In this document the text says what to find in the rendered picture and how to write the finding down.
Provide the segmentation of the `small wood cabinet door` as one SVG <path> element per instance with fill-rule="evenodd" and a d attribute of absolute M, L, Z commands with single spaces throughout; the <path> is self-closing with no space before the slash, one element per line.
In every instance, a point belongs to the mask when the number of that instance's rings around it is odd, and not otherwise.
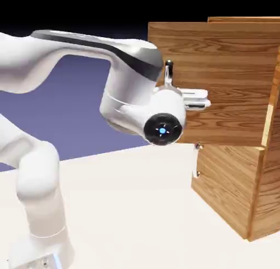
<path fill-rule="evenodd" d="M 199 150 L 192 189 L 243 239 L 248 238 L 263 147 L 205 144 Z"/>

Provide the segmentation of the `light wood cabinet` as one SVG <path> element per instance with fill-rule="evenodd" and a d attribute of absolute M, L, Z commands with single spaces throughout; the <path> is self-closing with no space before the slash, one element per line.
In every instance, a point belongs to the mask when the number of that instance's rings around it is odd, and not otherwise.
<path fill-rule="evenodd" d="M 246 238 L 249 241 L 280 231 L 280 45 L 260 147 L 265 154 Z"/>

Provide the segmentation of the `large wood cabinet door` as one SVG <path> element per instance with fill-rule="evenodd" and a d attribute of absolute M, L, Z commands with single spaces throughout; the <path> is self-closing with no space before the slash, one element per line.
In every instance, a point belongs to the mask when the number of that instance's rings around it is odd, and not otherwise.
<path fill-rule="evenodd" d="M 208 91 L 182 143 L 261 146 L 280 23 L 151 22 L 148 38 L 173 62 L 175 86 Z"/>

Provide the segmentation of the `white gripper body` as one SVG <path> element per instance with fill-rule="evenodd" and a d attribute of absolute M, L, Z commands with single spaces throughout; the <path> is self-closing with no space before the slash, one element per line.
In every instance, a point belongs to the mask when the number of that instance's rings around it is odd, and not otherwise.
<path fill-rule="evenodd" d="M 211 106 L 208 91 L 204 89 L 179 89 L 182 93 L 186 110 L 205 110 Z"/>

